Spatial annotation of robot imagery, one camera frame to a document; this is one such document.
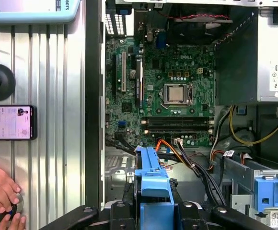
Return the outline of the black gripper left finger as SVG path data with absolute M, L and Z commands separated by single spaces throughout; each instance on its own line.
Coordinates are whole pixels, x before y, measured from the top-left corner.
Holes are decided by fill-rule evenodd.
M 45 225 L 43 230 L 135 230 L 134 184 L 125 184 L 122 200 L 108 202 L 100 211 L 80 206 Z

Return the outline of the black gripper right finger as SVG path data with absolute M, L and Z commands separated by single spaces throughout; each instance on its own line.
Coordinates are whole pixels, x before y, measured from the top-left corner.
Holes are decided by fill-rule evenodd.
M 226 206 L 211 210 L 183 201 L 174 207 L 174 230 L 270 230 L 271 227 Z

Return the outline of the person's hand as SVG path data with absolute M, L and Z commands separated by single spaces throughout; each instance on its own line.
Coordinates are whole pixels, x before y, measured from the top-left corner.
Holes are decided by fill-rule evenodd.
M 0 230 L 26 229 L 26 216 L 16 213 L 12 217 L 9 213 L 12 206 L 20 203 L 20 191 L 19 185 L 0 168 L 0 214 L 6 213 L 0 221 Z

